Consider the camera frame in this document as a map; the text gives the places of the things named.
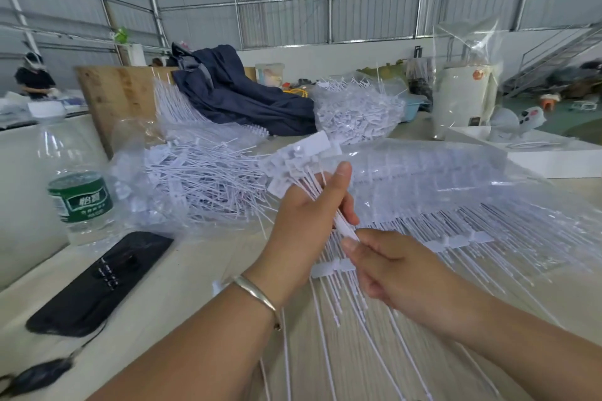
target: white table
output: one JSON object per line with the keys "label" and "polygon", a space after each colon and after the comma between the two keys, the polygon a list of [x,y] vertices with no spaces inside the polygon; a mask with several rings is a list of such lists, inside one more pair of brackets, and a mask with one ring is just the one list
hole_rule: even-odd
{"label": "white table", "polygon": [[[392,136],[403,139],[427,139],[429,125],[430,121],[426,120],[425,114],[420,113],[417,120],[400,125]],[[279,139],[279,143],[282,145],[291,141],[292,139]],[[602,206],[602,179],[556,180],[553,182],[560,187],[582,194],[598,207]],[[189,238],[177,242],[175,247],[118,307],[110,317],[107,328],[79,355],[76,366],[71,371],[67,372],[48,389],[34,392],[19,399],[23,401],[84,400],[107,382],[111,376],[119,372],[145,352],[148,347],[204,305],[211,297],[212,281],[221,278],[226,271],[235,272],[244,268],[244,265],[249,263],[255,254],[261,250],[263,244],[264,240],[261,234],[254,234],[249,237],[248,233],[243,232],[230,232],[225,234],[223,238],[207,240],[192,240]],[[243,251],[240,251],[241,245],[245,246]],[[85,338],[75,340],[57,336],[37,336],[26,332],[24,324],[28,317],[70,283],[108,248],[108,246],[101,247],[91,253],[83,251],[79,247],[67,247],[0,293],[0,349],[2,349],[0,352],[0,374],[19,372],[33,364],[52,358],[64,357],[85,340]],[[237,259],[232,261],[232,253],[235,250],[237,250]],[[566,304],[563,306],[565,308],[564,312],[566,312],[565,315],[570,317],[573,311],[583,311],[587,306],[587,314],[591,320],[586,320],[586,323],[576,320],[576,323],[570,324],[570,328],[583,336],[602,343],[602,329],[591,325],[591,323],[602,323],[602,300],[599,298],[599,292],[602,291],[600,271],[579,275],[578,277],[574,273],[564,272],[555,273],[554,276],[560,280],[571,279],[569,288],[561,289],[559,287],[546,293],[553,295],[555,298],[566,300],[564,302]],[[312,352],[319,353],[319,351],[313,349],[315,346],[312,344],[314,342],[318,344],[315,325],[312,324],[311,318],[306,319],[302,315],[305,310],[312,310],[313,308],[306,295],[306,293],[301,294],[287,309],[287,317],[290,321],[289,327],[291,328],[291,348],[297,343],[299,348],[303,348],[304,352],[308,352],[308,354]],[[404,329],[404,333],[410,334],[418,331],[418,328],[410,323]],[[426,345],[436,339],[434,336],[427,337],[428,339],[425,338],[420,342],[417,340],[417,345]],[[337,358],[341,361],[360,359],[368,362],[371,357],[365,356],[365,350],[360,349],[360,346],[355,348],[354,345],[354,343],[350,343],[345,347],[349,349],[349,353],[346,355],[343,355],[345,352],[341,352],[341,355],[331,355],[331,359],[333,361],[336,361]],[[280,350],[280,345],[270,343],[268,353],[272,355],[272,362],[276,360],[281,362],[282,356],[278,356],[282,353]],[[446,367],[450,364],[448,361],[446,362],[447,358],[451,357],[441,357],[436,361],[433,360],[432,366],[439,366],[436,371],[437,377],[443,378],[446,375],[443,372],[448,370]],[[396,364],[398,364],[396,361],[391,362],[393,367]],[[276,366],[273,374],[270,375],[270,383],[274,386],[283,379]],[[463,383],[472,383],[471,381],[475,378],[474,371],[467,368],[468,365],[464,362],[464,366],[461,368],[462,376],[465,376],[468,382]],[[488,364],[485,364],[485,368],[505,394],[506,399],[528,399],[509,381],[507,376],[492,369]],[[297,395],[297,399],[330,399],[327,382],[321,372],[320,368],[305,368],[303,365],[298,365],[293,373],[294,393]],[[389,397],[386,397],[389,395],[374,394],[375,391],[380,390],[378,387],[388,383],[386,380],[378,380],[382,378],[380,373],[378,371],[373,378],[376,385],[367,387],[365,390],[374,395],[373,399],[389,399]],[[457,377],[454,374],[448,375],[452,380]],[[361,392],[371,382],[356,380],[351,376],[341,377],[342,382],[340,381],[337,387],[345,385],[347,388],[345,390],[341,389],[339,399],[350,399],[352,398],[351,394],[357,396],[354,398],[364,399],[362,396],[365,395],[362,395]],[[307,378],[312,378],[314,383],[308,383]],[[311,390],[316,390],[316,393],[321,393],[321,395],[316,397]],[[453,394],[447,393],[451,399],[456,399]],[[460,396],[462,395],[458,392],[457,398],[460,399]]]}

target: bottle cap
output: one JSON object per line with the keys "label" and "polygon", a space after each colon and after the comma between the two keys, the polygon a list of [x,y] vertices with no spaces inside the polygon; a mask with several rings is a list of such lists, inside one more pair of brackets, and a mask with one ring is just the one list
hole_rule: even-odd
{"label": "bottle cap", "polygon": [[48,100],[43,102],[27,103],[29,112],[36,119],[45,119],[47,117],[62,117],[67,114],[65,107],[60,101]]}

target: wooden board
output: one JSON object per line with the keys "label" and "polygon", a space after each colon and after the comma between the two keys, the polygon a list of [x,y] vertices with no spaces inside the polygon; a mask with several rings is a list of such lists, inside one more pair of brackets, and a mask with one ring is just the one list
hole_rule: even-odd
{"label": "wooden board", "polygon": [[75,67],[79,85],[107,156],[113,156],[111,136],[122,119],[155,120],[153,79],[173,82],[176,67]]}

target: silver bangle bracelet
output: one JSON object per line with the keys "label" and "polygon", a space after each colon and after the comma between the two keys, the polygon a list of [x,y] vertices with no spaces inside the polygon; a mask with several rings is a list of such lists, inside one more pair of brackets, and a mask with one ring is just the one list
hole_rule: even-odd
{"label": "silver bangle bracelet", "polygon": [[254,283],[249,281],[244,276],[236,276],[232,280],[232,282],[237,284],[237,286],[239,286],[241,289],[246,290],[252,297],[257,298],[264,305],[266,305],[268,308],[270,308],[272,310],[272,312],[274,312],[274,317],[276,318],[276,322],[274,324],[274,329],[276,331],[280,331],[281,327],[280,327],[280,317],[278,316],[278,311],[276,311],[276,308],[274,307],[272,302],[270,300],[268,300],[267,296],[260,290],[260,288],[257,287]]}

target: white box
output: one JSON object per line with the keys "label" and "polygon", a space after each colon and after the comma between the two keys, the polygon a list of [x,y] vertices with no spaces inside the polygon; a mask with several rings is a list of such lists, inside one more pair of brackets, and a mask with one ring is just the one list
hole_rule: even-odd
{"label": "white box", "polygon": [[508,149],[509,144],[524,141],[567,141],[566,137],[531,130],[510,143],[487,141],[491,127],[451,127],[446,141],[493,146],[508,154],[508,159],[545,178],[599,178],[602,176],[602,146],[571,140],[566,146],[541,146],[529,149]]}

